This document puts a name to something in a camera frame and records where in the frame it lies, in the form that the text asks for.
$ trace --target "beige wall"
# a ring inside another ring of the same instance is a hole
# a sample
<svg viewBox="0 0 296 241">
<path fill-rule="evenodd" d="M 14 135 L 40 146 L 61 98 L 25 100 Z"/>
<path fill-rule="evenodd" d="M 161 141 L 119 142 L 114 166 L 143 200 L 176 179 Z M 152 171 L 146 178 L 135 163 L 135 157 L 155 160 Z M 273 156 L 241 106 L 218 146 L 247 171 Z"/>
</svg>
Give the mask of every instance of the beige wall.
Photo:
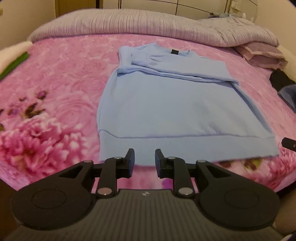
<svg viewBox="0 0 296 241">
<path fill-rule="evenodd" d="M 270 29 L 296 55 L 296 8 L 289 0 L 258 0 L 256 24 Z"/>
<path fill-rule="evenodd" d="M 54 0 L 2 0 L 0 49 L 19 43 L 40 25 L 55 18 Z"/>
</svg>

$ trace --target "ribbed gray panel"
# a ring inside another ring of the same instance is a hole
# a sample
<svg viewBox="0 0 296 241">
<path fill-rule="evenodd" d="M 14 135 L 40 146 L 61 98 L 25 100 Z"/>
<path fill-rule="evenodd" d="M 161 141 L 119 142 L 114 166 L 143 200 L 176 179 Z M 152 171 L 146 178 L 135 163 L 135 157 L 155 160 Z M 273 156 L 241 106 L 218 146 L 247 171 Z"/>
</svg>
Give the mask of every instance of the ribbed gray panel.
<svg viewBox="0 0 296 241">
<path fill-rule="evenodd" d="M 170 190 L 121 190 L 99 200 L 76 224 L 53 231 L 23 226 L 5 241 L 279 241 L 267 227 L 232 231 L 207 220 L 192 200 L 174 197 Z"/>
</svg>

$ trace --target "floral bedspread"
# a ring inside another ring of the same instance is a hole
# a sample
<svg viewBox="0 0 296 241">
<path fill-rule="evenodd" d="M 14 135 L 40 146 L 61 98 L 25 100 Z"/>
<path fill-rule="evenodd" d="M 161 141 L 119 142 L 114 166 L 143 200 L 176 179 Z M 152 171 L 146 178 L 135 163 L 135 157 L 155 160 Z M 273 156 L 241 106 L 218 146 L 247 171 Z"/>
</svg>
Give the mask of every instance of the floral bedspread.
<svg viewBox="0 0 296 241">
<path fill-rule="evenodd" d="M 278 157 L 219 165 L 275 191 L 296 180 L 296 153 L 280 144 L 283 137 L 296 139 L 295 114 L 272 88 L 270 70 L 249 65 L 231 48 L 135 34 L 49 38 L 33 45 L 29 59 L 0 83 L 0 178 L 18 190 L 85 159 L 97 163 L 96 112 L 118 66 L 118 48 L 150 42 L 225 61 L 272 127 Z M 132 178 L 120 179 L 118 187 L 171 188 L 172 181 L 157 178 L 155 167 L 135 166 Z"/>
</svg>

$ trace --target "ribbed hem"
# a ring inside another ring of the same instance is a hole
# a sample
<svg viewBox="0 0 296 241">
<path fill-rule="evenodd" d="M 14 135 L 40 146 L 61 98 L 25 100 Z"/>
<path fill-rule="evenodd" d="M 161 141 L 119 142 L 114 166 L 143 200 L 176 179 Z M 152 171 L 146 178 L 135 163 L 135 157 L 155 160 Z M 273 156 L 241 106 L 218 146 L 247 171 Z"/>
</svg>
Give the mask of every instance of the ribbed hem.
<svg viewBox="0 0 296 241">
<path fill-rule="evenodd" d="M 155 150 L 160 148 L 165 157 L 182 158 L 186 163 L 197 160 L 217 162 L 223 160 L 248 159 L 276 156 L 279 154 L 274 137 L 197 136 L 161 138 L 118 138 L 106 131 L 100 134 L 99 160 L 114 156 L 125 156 L 129 148 L 135 150 L 135 164 L 155 165 Z"/>
</svg>

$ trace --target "green strip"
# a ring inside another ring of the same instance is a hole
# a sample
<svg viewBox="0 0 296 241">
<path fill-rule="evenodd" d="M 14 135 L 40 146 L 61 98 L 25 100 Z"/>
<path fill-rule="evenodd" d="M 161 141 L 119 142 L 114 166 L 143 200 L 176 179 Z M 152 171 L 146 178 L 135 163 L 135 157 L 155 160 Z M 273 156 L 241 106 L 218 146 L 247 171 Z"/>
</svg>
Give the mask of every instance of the green strip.
<svg viewBox="0 0 296 241">
<path fill-rule="evenodd" d="M 0 80 L 4 79 L 11 71 L 24 62 L 29 57 L 28 52 L 24 52 L 15 61 L 11 62 L 8 67 L 0 74 Z"/>
</svg>

